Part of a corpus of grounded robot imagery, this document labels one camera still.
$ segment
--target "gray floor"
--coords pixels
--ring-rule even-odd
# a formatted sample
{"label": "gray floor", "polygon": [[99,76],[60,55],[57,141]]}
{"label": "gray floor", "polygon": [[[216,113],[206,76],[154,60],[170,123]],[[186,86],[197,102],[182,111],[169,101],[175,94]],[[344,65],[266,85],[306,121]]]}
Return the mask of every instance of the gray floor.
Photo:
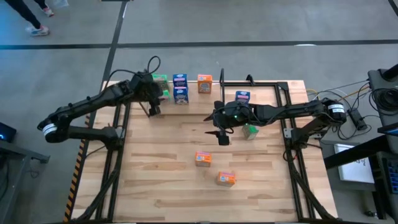
{"label": "gray floor", "polygon": [[[26,2],[52,34],[27,36],[26,21],[0,1],[0,45],[110,44],[121,6],[69,0],[69,7],[55,9],[55,17],[46,18],[34,2]],[[127,5],[119,43],[398,39],[397,28],[398,17],[387,0],[135,0]],[[108,53],[109,49],[0,50],[0,121],[17,128],[17,145],[51,155],[47,165],[33,163],[40,171],[38,178],[25,175],[11,223],[62,221],[78,141],[46,143],[36,125],[59,106],[97,94]],[[257,80],[305,80],[307,88],[324,90],[365,80],[368,70],[393,66],[398,45],[117,49],[112,69],[142,70],[153,55],[162,59],[159,73],[218,77],[223,67],[228,80],[242,80],[250,73]],[[351,93],[360,86],[341,90]],[[376,114],[367,98],[359,109],[362,115]],[[350,142],[377,136],[380,121],[367,122],[373,130]],[[343,131],[351,133],[352,123]],[[325,139],[337,137],[328,133]],[[373,206],[370,193],[331,185],[340,218],[392,223],[362,214],[364,206]]]}

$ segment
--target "person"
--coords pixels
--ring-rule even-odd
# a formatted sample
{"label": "person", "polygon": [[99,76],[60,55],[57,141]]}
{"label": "person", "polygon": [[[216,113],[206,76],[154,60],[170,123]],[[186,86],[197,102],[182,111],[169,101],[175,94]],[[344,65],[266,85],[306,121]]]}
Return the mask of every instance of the person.
{"label": "person", "polygon": [[[8,5],[10,5],[15,11],[17,11],[25,20],[30,22],[32,26],[27,27],[26,31],[31,36],[40,36],[40,35],[48,35],[50,33],[49,28],[43,26],[33,15],[32,11],[27,7],[23,0],[5,0]],[[41,10],[48,17],[54,16],[54,13],[49,8],[49,6],[45,3],[45,0],[34,0]]]}

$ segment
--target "sneaker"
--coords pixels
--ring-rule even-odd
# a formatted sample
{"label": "sneaker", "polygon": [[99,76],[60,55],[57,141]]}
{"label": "sneaker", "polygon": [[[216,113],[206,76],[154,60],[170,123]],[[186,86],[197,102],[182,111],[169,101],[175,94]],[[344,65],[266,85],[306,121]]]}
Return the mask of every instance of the sneaker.
{"label": "sneaker", "polygon": [[52,17],[54,16],[54,12],[52,12],[52,10],[50,9],[50,7],[46,4],[46,7],[44,9],[42,9],[42,11],[44,12],[44,14],[46,14],[48,17]]}
{"label": "sneaker", "polygon": [[27,27],[26,31],[32,36],[32,37],[36,37],[36,36],[41,36],[41,35],[49,35],[50,31],[48,27],[45,26],[40,26],[39,29],[36,29],[35,27],[31,26],[31,27]]}

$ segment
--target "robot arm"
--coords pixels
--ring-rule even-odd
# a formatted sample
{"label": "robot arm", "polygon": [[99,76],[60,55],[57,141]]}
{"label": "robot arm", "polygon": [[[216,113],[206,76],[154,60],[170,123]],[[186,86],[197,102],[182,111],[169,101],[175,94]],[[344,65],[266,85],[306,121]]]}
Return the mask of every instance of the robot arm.
{"label": "robot arm", "polygon": [[218,138],[219,145],[228,145],[228,129],[252,124],[266,126],[280,119],[314,116],[315,119],[302,128],[289,130],[293,147],[305,147],[309,136],[327,126],[339,126],[346,121],[346,114],[341,103],[327,98],[322,101],[314,100],[309,103],[273,107],[271,105],[245,104],[232,101],[224,105],[221,101],[215,102],[213,113],[205,121],[213,120],[213,125],[219,131],[206,132]]}
{"label": "robot arm", "polygon": [[153,81],[152,75],[146,70],[137,72],[133,78],[106,87],[95,96],[87,96],[85,100],[69,103],[58,108],[42,122],[37,129],[43,131],[47,142],[63,142],[67,139],[100,140],[107,148],[118,146],[119,136],[113,127],[91,129],[70,126],[73,119],[96,111],[105,106],[116,106],[130,102],[149,102],[151,116],[159,114],[162,91]]}

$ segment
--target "black bracket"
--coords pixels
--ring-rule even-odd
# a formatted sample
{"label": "black bracket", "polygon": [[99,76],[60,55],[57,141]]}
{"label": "black bracket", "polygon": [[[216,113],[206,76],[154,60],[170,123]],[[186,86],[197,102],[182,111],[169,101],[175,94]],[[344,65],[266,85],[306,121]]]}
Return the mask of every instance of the black bracket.
{"label": "black bracket", "polygon": [[287,82],[277,82],[277,85],[279,86],[279,88],[288,91],[289,90],[289,86],[287,84]]}
{"label": "black bracket", "polygon": [[251,76],[250,74],[246,77],[246,81],[250,81],[250,85],[251,86],[255,86],[256,83],[253,80],[253,76]]}

